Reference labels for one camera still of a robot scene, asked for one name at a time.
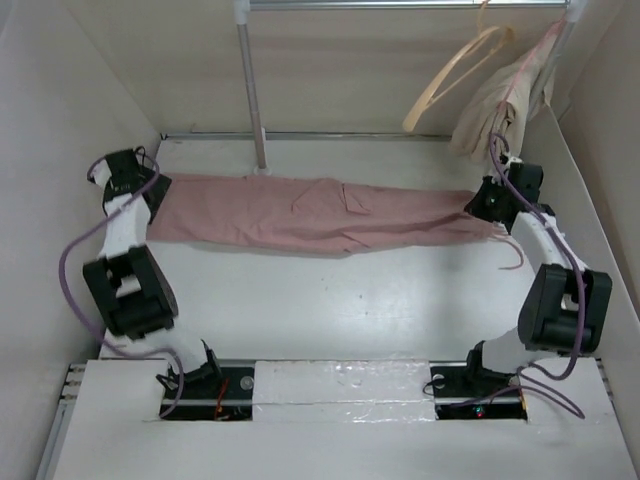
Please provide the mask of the beige wooden hanger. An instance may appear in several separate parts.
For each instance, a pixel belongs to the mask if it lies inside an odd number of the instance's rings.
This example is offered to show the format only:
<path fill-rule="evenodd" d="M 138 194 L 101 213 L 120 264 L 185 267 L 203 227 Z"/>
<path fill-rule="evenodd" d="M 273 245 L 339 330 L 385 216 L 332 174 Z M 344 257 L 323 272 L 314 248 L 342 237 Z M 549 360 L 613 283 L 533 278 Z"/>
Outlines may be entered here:
<path fill-rule="evenodd" d="M 515 39 L 507 25 L 486 26 L 484 17 L 490 1 L 482 1 L 476 17 L 476 35 L 462 46 L 432 78 L 402 122 L 406 133 L 413 133 L 423 115 L 460 83 L 474 74 Z"/>

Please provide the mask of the pink trousers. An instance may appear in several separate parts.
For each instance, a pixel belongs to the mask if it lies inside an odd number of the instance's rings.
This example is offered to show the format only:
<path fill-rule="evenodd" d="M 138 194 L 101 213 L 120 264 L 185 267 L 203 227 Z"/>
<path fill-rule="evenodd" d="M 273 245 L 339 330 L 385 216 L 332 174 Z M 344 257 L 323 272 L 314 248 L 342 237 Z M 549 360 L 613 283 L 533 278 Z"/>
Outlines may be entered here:
<path fill-rule="evenodd" d="M 515 248 L 505 228 L 465 213 L 472 197 L 331 178 L 174 174 L 147 237 L 319 255 L 485 240 Z"/>

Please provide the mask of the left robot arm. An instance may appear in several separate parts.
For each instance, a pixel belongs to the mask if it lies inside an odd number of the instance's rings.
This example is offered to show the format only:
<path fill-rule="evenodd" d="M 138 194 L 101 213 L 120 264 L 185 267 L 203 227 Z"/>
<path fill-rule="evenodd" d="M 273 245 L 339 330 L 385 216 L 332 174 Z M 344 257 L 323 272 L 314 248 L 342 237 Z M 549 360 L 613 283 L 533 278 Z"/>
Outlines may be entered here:
<path fill-rule="evenodd" d="M 90 168 L 87 178 L 102 188 L 109 222 L 102 249 L 83 266 L 83 277 L 111 335 L 173 350 L 182 362 L 184 382 L 199 395 L 212 396 L 222 387 L 219 362 L 205 341 L 175 326 L 175 294 L 147 246 L 147 229 L 171 179 L 146 166 L 144 157 L 142 147 L 120 150 Z"/>

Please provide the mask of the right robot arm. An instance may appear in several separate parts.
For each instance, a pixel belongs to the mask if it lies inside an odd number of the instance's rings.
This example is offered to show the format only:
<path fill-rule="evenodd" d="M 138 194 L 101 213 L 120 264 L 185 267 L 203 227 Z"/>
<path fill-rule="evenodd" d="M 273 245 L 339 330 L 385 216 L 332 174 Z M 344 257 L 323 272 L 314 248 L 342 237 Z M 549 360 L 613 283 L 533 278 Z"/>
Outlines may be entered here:
<path fill-rule="evenodd" d="M 465 210 L 506 229 L 535 269 L 517 325 L 469 351 L 462 381 L 483 394 L 521 367 L 554 355 L 571 361 L 593 354 L 612 292 L 609 274 L 590 269 L 573 252 L 550 206 L 539 203 L 543 169 L 503 156 Z"/>

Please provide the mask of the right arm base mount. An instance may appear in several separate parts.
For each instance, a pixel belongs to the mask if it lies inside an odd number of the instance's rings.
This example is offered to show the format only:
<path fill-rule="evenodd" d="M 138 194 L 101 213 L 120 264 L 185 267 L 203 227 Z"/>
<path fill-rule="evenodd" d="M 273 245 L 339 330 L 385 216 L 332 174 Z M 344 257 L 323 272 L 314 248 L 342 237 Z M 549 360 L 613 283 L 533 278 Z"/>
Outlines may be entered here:
<path fill-rule="evenodd" d="M 433 400 L 437 420 L 527 419 L 519 391 L 505 392 L 510 376 L 471 377 L 462 362 L 436 362 L 429 369 L 422 392 Z"/>

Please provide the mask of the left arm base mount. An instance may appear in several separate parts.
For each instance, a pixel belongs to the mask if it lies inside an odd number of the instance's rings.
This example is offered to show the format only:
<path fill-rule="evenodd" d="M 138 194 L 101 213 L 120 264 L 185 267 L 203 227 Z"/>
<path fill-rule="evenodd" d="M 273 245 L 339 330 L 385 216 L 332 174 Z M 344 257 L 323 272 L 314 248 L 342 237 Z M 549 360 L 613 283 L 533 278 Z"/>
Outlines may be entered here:
<path fill-rule="evenodd" d="M 255 363 L 223 361 L 219 377 L 188 380 L 177 405 L 177 375 L 172 370 L 156 379 L 163 387 L 162 420 L 242 422 L 253 418 Z"/>

